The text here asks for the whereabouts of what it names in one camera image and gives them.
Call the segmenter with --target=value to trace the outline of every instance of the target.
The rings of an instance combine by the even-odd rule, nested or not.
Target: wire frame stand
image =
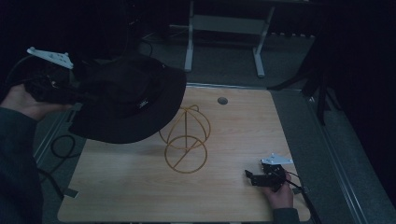
[[[164,156],[166,163],[168,166],[176,172],[182,174],[192,174],[199,171],[201,168],[204,167],[207,161],[207,148],[205,146],[206,140],[210,136],[211,127],[210,122],[207,117],[199,110],[198,105],[191,105],[189,107],[180,107],[179,116],[177,117],[176,121],[170,126],[170,131],[166,138],[163,136],[162,132],[159,131],[161,139],[166,143],[166,148],[164,151]],[[194,130],[195,133],[202,132],[198,134],[191,135],[189,131]],[[170,154],[175,152],[174,150],[181,150],[182,153],[178,159],[175,161],[171,160]],[[203,158],[195,158],[195,163],[192,168],[188,165],[186,167],[180,167],[179,165],[183,161],[187,161],[186,157],[191,154],[193,151],[202,150],[204,152]]]

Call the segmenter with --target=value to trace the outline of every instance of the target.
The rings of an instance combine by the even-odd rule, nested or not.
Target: dark floor
[[[152,57],[183,68],[187,46],[185,31],[174,28],[166,42],[156,35],[148,35],[145,40],[151,46],[142,44],[140,50],[149,54],[152,47]],[[192,71],[188,73],[190,83],[265,89],[292,77],[314,41],[304,37],[267,37],[262,51],[266,76],[258,78],[249,38],[241,41],[239,36],[238,39],[231,36],[231,41],[238,43],[230,45],[211,35],[200,33],[195,38]],[[322,223],[396,223],[394,207],[376,179],[345,114],[328,103],[326,125],[321,126],[315,116],[315,97],[306,98],[299,92],[303,85],[304,80],[272,94],[297,171]],[[50,171],[62,161],[53,157],[50,144],[56,136],[68,133],[67,117],[68,112],[52,115],[39,125],[35,146],[37,151],[46,149],[42,157],[37,155],[42,169]],[[76,139],[73,154],[79,153],[84,145],[84,139]],[[62,138],[54,146],[67,151],[71,142]],[[77,162],[78,158],[66,160],[53,172],[61,189],[67,188]],[[44,223],[62,223],[56,217],[62,201],[48,180],[43,182],[43,191]]]

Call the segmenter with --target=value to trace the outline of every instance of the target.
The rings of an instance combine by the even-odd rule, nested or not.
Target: sleeve
[[[274,209],[275,224],[300,224],[298,212],[295,208],[278,208]]]
[[[0,107],[0,223],[41,223],[43,194],[33,157],[37,122]]]

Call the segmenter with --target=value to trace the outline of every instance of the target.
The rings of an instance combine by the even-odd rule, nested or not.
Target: table top
[[[220,104],[220,97],[227,104]],[[245,170],[262,174],[260,159],[271,153],[291,159],[271,93],[188,87],[182,106],[191,108],[180,109],[161,131],[170,145],[158,133],[125,145],[88,140],[69,185],[78,196],[64,198],[58,218],[64,222],[272,220],[260,188],[252,187],[245,176]],[[293,164],[283,167],[297,174]],[[298,178],[291,181],[299,184]],[[310,218],[301,195],[294,197],[294,207],[301,221]]]

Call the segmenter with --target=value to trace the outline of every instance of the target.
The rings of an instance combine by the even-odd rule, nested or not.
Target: white mount
[[[60,66],[68,69],[73,69],[73,64],[69,59],[68,53],[62,54],[57,52],[49,52],[44,50],[38,50],[33,47],[30,47],[27,52],[46,61],[59,64]]]
[[[291,163],[293,163],[293,160],[287,159],[287,158],[281,157],[275,153],[272,153],[271,157],[262,159],[262,163],[270,164],[270,165],[291,164]]]

